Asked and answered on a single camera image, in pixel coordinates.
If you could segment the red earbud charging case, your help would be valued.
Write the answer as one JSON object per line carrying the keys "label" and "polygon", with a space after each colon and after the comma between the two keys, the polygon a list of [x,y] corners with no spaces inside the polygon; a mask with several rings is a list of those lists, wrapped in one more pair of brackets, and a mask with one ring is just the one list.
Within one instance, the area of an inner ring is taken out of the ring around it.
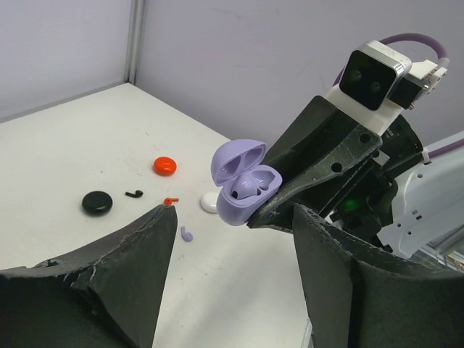
{"label": "red earbud charging case", "polygon": [[153,171],[161,176],[172,176],[176,172],[177,168],[178,166],[176,161],[165,156],[156,158],[152,165]]}

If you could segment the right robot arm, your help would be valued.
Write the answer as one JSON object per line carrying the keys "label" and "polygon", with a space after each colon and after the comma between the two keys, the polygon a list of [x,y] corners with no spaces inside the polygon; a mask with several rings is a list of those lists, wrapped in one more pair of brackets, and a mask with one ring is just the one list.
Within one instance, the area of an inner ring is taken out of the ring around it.
{"label": "right robot arm", "polygon": [[283,183],[250,228],[291,232],[301,204],[405,259],[463,229],[463,142],[428,151],[403,117],[377,135],[316,96],[264,163]]}

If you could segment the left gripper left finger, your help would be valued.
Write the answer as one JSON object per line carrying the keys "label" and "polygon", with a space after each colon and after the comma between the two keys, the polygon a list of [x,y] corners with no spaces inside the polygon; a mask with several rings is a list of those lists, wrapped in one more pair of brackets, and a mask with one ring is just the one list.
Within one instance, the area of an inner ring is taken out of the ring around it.
{"label": "left gripper left finger", "polygon": [[32,268],[1,272],[3,347],[150,347],[178,228],[160,205]]}

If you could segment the black earbud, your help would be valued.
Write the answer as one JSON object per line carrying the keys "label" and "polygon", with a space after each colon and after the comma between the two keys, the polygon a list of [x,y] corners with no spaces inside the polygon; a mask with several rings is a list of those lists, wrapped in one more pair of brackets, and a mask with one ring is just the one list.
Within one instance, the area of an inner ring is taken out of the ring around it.
{"label": "black earbud", "polygon": [[137,198],[141,198],[144,195],[144,193],[141,190],[135,190],[134,192],[126,191],[125,195],[131,198],[137,199]]}

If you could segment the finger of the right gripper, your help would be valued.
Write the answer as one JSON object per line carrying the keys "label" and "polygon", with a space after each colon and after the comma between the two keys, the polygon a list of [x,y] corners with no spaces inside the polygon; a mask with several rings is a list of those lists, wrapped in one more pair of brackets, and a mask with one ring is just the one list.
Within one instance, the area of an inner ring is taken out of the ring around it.
{"label": "finger of the right gripper", "polygon": [[269,148],[262,163],[290,181],[323,159],[356,126],[350,116],[322,96],[315,96]]}
{"label": "finger of the right gripper", "polygon": [[365,174],[381,145],[378,134],[356,126],[327,155],[283,185],[250,217],[247,226],[291,231],[294,208],[299,205],[325,217]]}

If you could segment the purple earbud charging case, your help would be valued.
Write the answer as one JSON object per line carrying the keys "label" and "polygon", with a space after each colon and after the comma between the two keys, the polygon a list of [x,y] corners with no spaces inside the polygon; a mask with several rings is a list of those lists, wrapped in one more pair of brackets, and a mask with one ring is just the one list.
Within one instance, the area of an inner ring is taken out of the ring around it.
{"label": "purple earbud charging case", "polygon": [[229,225],[247,223],[281,186],[281,174],[262,164],[267,145],[252,139],[224,143],[214,153],[210,172],[220,187],[217,212]]}

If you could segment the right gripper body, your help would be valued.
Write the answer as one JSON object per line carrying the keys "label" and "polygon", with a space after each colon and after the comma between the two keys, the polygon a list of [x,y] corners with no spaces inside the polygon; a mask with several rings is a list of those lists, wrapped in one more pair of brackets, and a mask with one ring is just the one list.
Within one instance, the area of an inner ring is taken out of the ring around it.
{"label": "right gripper body", "polygon": [[399,116],[382,135],[383,144],[364,167],[366,173],[329,215],[335,225],[375,247],[390,250],[377,233],[394,221],[396,178],[421,162],[423,145],[409,122]]}

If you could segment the black earbud charging case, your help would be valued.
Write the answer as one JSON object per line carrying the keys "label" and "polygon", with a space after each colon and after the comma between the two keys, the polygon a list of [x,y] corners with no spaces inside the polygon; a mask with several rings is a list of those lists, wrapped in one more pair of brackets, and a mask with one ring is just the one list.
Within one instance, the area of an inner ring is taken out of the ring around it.
{"label": "black earbud charging case", "polygon": [[112,197],[104,191],[89,192],[81,201],[83,211],[91,216],[107,214],[112,209],[112,205]]}

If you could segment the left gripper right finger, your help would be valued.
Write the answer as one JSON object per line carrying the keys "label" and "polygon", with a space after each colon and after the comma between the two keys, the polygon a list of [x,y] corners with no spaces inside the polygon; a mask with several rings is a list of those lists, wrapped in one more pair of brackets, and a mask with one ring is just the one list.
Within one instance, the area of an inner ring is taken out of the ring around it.
{"label": "left gripper right finger", "polygon": [[461,347],[463,274],[402,259],[294,208],[315,347]]}

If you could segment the left aluminium frame post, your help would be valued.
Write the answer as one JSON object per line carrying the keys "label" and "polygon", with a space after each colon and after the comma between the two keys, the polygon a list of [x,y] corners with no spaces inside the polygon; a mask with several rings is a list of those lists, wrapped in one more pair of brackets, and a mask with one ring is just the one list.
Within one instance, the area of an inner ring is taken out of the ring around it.
{"label": "left aluminium frame post", "polygon": [[130,4],[130,21],[128,29],[128,45],[124,69],[124,81],[136,84],[136,76],[140,63],[144,26],[146,19],[146,0],[132,0]]}

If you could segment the purple earbud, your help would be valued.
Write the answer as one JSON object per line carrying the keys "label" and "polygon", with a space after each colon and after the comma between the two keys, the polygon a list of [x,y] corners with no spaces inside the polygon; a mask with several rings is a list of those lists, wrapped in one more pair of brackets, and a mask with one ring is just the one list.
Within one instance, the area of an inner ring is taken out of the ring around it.
{"label": "purple earbud", "polygon": [[189,231],[186,230],[185,226],[181,226],[181,238],[185,242],[192,242],[194,239],[193,235]]}
{"label": "purple earbud", "polygon": [[260,194],[258,182],[250,173],[239,175],[231,186],[231,196],[234,199],[246,199]]}

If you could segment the white earbud charging case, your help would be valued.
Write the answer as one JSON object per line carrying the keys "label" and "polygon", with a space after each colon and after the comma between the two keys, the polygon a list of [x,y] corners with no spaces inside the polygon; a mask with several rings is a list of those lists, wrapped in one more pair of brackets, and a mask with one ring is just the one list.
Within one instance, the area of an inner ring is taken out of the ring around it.
{"label": "white earbud charging case", "polygon": [[217,200],[218,192],[211,191],[203,194],[199,200],[199,203],[204,211],[216,214],[218,212]]}

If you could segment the red earbud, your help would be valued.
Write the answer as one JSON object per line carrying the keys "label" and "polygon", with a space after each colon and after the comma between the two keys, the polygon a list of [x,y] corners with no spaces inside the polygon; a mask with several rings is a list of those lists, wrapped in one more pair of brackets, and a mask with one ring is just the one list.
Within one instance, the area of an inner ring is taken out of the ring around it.
{"label": "red earbud", "polygon": [[167,198],[165,198],[163,204],[164,204],[165,206],[170,206],[170,205],[172,205],[173,203],[176,203],[176,202],[178,202],[178,201],[179,201],[179,198],[176,198],[176,197],[167,197]]}

